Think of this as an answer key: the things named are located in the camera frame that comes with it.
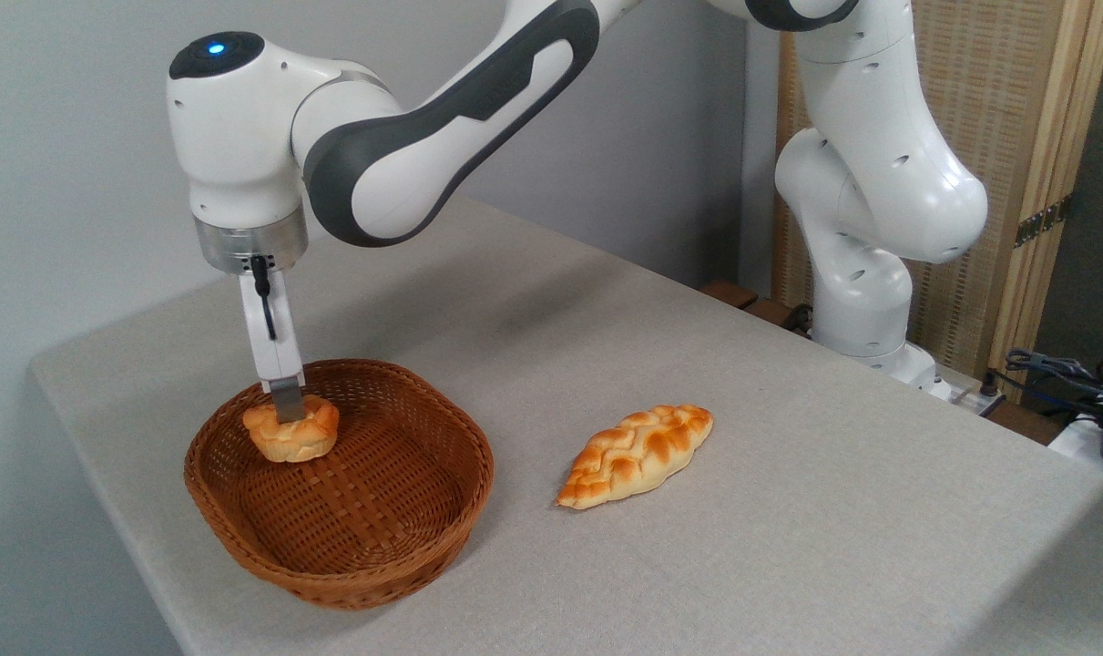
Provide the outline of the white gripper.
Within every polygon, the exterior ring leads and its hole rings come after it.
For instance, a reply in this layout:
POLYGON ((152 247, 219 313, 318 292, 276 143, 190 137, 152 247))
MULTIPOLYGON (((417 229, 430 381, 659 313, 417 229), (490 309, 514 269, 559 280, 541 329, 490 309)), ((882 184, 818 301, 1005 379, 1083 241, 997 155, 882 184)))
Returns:
POLYGON ((307 415, 301 390, 306 383, 304 368, 283 272, 269 273, 268 314, 265 314, 263 298, 256 292, 254 277, 242 275, 238 280, 244 321, 263 390, 271 396, 278 423, 301 421, 307 415))

